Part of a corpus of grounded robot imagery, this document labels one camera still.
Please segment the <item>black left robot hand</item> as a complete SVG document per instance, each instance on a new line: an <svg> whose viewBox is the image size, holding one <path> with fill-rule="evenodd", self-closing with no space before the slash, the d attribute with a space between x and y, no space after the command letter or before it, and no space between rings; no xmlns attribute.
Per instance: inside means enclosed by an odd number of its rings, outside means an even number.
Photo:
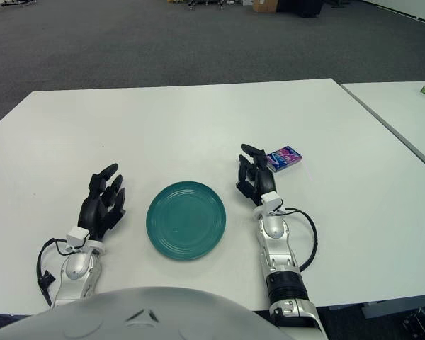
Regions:
<svg viewBox="0 0 425 340"><path fill-rule="evenodd" d="M112 230L125 215L123 176L117 175L111 185L107 185L117 170L118 164L114 163L91 176L89 194L81 205L77 223L89 231L91 240L101 241L105 233Z"/></svg>

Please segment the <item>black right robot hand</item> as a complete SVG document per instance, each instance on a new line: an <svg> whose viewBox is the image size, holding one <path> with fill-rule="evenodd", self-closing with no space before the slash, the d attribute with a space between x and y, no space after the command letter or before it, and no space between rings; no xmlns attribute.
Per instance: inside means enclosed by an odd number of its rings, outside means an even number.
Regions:
<svg viewBox="0 0 425 340"><path fill-rule="evenodd" d="M250 162L244 155L239 155L236 187L245 198L251 199L255 205L259 206L263 194L276 191L276 182L268 167L268 159L263 149L241 144L241 150L249 155L253 162Z"/></svg>

